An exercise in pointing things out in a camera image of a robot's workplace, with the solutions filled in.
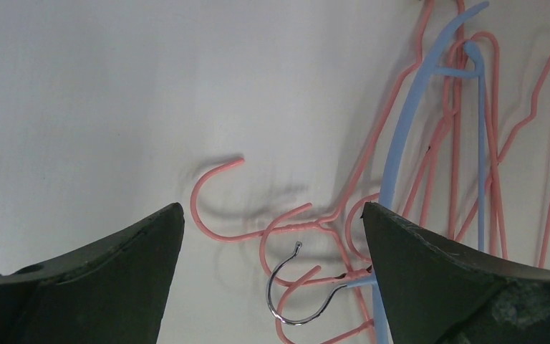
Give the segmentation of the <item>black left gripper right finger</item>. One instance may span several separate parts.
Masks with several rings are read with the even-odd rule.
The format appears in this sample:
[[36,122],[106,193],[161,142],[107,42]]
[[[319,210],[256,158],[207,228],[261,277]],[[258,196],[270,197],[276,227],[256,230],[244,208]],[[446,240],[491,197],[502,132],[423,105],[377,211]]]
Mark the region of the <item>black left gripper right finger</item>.
[[550,343],[550,270],[480,252],[376,203],[362,218],[394,343]]

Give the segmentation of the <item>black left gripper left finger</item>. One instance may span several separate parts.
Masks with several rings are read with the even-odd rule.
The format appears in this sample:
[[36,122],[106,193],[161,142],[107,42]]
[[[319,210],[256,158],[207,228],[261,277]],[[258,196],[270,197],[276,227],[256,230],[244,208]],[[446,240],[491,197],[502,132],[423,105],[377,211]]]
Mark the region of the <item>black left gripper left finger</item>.
[[169,204],[61,256],[0,274],[0,343],[155,343],[184,234]]

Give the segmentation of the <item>blue plastic hanger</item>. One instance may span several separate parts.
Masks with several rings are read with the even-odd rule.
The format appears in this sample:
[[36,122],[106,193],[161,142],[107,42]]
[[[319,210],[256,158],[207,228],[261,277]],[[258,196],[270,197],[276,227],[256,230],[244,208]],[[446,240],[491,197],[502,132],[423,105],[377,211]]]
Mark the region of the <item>blue plastic hanger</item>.
[[[383,171],[382,182],[383,185],[378,195],[367,196],[359,201],[359,205],[364,205],[368,201],[378,199],[380,205],[391,209],[395,196],[395,187],[397,183],[397,177],[400,170],[400,164],[402,155],[407,142],[416,111],[418,109],[419,102],[423,96],[426,87],[433,75],[443,75],[450,79],[473,79],[478,80],[478,198],[476,201],[476,211],[478,214],[478,249],[483,252],[485,250],[485,204],[486,204],[486,81],[483,56],[477,48],[476,44],[469,40],[464,42],[464,53],[474,63],[474,69],[472,71],[466,71],[463,69],[442,67],[438,64],[438,59],[447,46],[447,43],[452,39],[453,35],[462,28],[465,22],[473,18],[480,11],[484,10],[489,5],[488,1],[483,1],[469,9],[465,9],[463,6],[459,6],[458,15],[452,19],[439,33],[431,50],[427,55],[418,55],[417,62],[408,67],[397,81],[396,86],[392,91],[392,96],[396,97],[397,93],[404,81],[404,79],[412,72],[416,71],[417,74],[413,80],[410,90],[407,94],[406,100],[402,107],[400,116],[398,118],[395,132],[393,134],[390,148],[385,161],[385,167]],[[363,330],[374,327],[376,330],[376,343],[388,343],[388,322],[385,314],[385,306],[382,301],[382,295],[380,291],[380,285],[378,278],[375,274],[373,267],[368,267],[364,270],[358,270],[356,272],[348,272],[337,278],[338,285],[334,287],[327,295],[326,300],[320,306],[320,308],[309,317],[300,320],[291,320],[281,315],[281,310],[287,297],[298,287],[305,285],[309,282],[310,277],[314,276],[320,268],[315,266],[312,270],[303,275],[300,279],[289,284],[287,290],[284,292],[278,305],[275,305],[272,300],[271,289],[275,282],[277,282],[277,274],[284,267],[295,258],[302,247],[301,242],[297,242],[294,246],[292,254],[277,264],[277,266],[270,271],[270,277],[266,285],[266,303],[269,311],[276,319],[276,330],[282,340],[286,342],[287,339],[282,330],[283,325],[290,326],[302,326],[316,320],[326,310],[327,306],[332,301],[334,295],[340,290],[358,288],[365,285],[369,285],[372,288],[372,308],[374,316],[371,319],[367,319],[361,326],[353,331],[344,333],[339,337],[333,338],[332,343],[337,343],[350,336],[356,335]]]

